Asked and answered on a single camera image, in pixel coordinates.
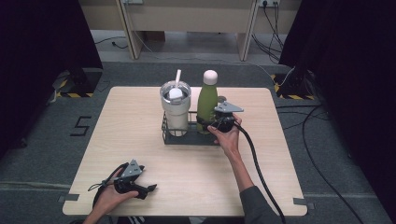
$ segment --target white cup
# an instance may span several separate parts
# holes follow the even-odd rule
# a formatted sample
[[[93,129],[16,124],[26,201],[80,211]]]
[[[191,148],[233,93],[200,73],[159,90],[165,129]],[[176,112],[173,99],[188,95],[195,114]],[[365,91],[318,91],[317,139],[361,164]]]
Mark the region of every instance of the white cup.
[[[191,106],[191,88],[183,82],[178,82],[178,88],[183,92],[181,100],[169,100],[169,91],[175,87],[175,81],[168,81],[160,88],[161,103],[167,120],[167,129],[173,136],[184,135],[189,128],[189,109]]]

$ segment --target electrical outlet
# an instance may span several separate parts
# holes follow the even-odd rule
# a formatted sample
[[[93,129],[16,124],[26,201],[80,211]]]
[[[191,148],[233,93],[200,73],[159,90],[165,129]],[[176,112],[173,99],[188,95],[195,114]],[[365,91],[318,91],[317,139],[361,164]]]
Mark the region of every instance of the electrical outlet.
[[[262,7],[264,1],[267,1],[267,7],[274,7],[274,3],[277,3],[278,6],[280,4],[280,0],[260,0],[259,7]]]

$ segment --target black curtain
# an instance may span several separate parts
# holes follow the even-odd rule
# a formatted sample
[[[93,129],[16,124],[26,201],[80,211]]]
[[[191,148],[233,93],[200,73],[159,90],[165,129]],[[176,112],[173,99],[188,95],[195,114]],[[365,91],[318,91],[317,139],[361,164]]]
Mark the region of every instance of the black curtain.
[[[329,2],[302,1],[279,63],[305,61],[315,73],[353,159],[396,223],[396,1],[332,0],[323,22]]]
[[[102,68],[78,0],[0,3],[0,158],[24,137],[62,71]]]

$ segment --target sleeve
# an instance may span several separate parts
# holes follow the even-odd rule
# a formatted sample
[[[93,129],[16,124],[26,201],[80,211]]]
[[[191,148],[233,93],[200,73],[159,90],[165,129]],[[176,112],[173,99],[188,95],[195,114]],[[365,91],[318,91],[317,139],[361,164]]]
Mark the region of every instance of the sleeve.
[[[265,200],[257,186],[243,190],[239,196],[245,213],[245,224],[279,222],[279,217]]]

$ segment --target human hand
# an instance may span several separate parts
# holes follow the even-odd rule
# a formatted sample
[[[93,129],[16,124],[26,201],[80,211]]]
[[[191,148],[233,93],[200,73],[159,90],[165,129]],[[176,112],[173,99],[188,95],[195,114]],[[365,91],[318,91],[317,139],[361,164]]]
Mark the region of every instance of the human hand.
[[[235,113],[233,113],[233,117],[235,118],[237,123],[242,123],[242,120],[238,116],[236,116]],[[231,130],[227,133],[222,133],[213,126],[208,126],[207,129],[217,137],[215,143],[220,144],[229,160],[240,158],[238,150],[239,130],[235,126],[233,126]]]
[[[120,171],[121,168],[113,175],[113,178],[116,177]],[[135,198],[137,195],[139,195],[139,192],[137,191],[129,191],[120,194],[116,191],[114,185],[108,185],[100,194],[95,206],[85,219],[84,223],[96,223],[100,217],[111,212],[120,203],[128,199]]]

